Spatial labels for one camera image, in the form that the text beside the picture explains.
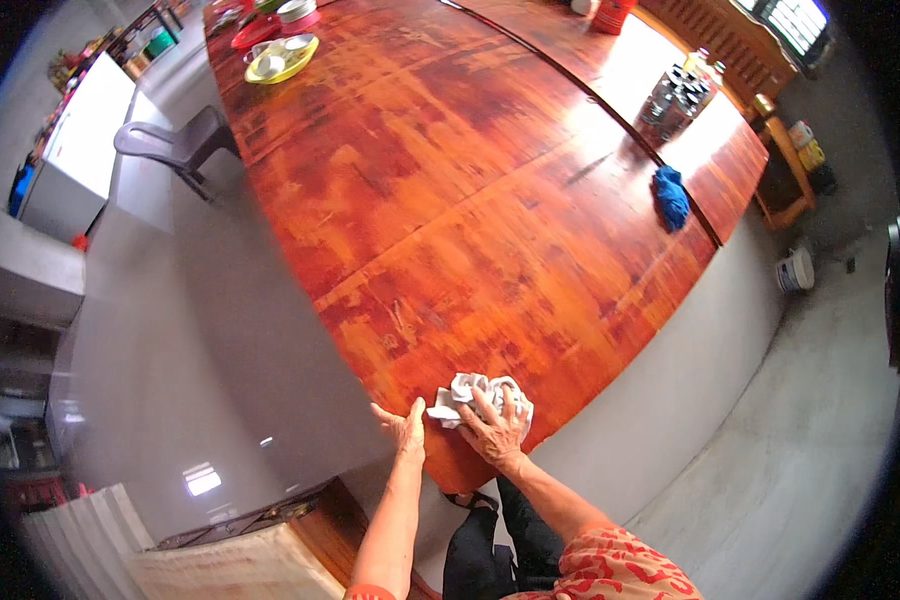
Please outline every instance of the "red patterned shirt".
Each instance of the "red patterned shirt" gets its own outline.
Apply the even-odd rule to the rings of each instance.
[[[552,591],[521,591],[504,600],[703,600],[693,582],[669,558],[623,527],[594,523],[560,556]],[[376,585],[355,585],[344,600],[395,600]]]

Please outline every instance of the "rag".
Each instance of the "rag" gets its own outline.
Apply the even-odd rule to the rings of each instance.
[[[690,201],[681,185],[681,173],[670,165],[663,165],[653,174],[656,201],[660,203],[663,221],[670,232],[682,228],[690,212]]]
[[[488,378],[484,374],[478,372],[459,372],[453,381],[450,382],[450,389],[436,389],[436,404],[427,409],[427,417],[440,421],[444,429],[455,429],[461,422],[460,413],[457,409],[460,404],[468,405],[474,413],[477,414],[484,422],[487,418],[480,412],[477,403],[473,400],[473,388],[480,388],[489,400],[497,414],[500,415],[504,410],[504,386],[513,391],[513,397],[516,400],[526,400],[520,387],[512,377],[496,377]],[[527,422],[523,426],[523,432],[520,434],[520,442],[522,443],[530,432],[530,422],[534,418],[534,405],[529,404],[529,413],[527,414]],[[516,405],[516,414],[519,415],[523,410],[523,406],[519,403]]]

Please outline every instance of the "hand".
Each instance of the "hand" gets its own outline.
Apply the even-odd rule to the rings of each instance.
[[[473,401],[477,403],[480,414],[486,419],[486,423],[474,414],[470,407],[461,404],[456,410],[465,427],[457,427],[456,431],[467,443],[480,453],[483,460],[490,463],[500,471],[504,466],[523,456],[520,449],[520,436],[523,427],[527,424],[530,414],[530,402],[527,396],[520,398],[520,414],[516,414],[517,400],[510,386],[504,385],[504,409],[502,414],[497,414],[493,405],[488,402],[484,391],[473,388]]]
[[[396,451],[406,452],[423,458],[423,409],[426,408],[422,397],[418,397],[409,407],[407,416],[391,414],[380,408],[376,402],[370,402],[370,410],[380,421],[380,430],[396,443]]]

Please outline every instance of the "person's left hand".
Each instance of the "person's left hand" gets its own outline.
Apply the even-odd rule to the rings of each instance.
[[[409,407],[407,416],[388,413],[376,402],[370,402],[370,410],[380,421],[380,430],[393,439],[396,451],[407,452],[423,458],[423,409],[426,403],[418,397]]]

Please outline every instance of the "white refrigerator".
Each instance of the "white refrigerator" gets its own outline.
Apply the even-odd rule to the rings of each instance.
[[[106,52],[67,102],[26,192],[21,221],[71,243],[107,203],[117,157],[113,138],[124,125],[135,83]]]

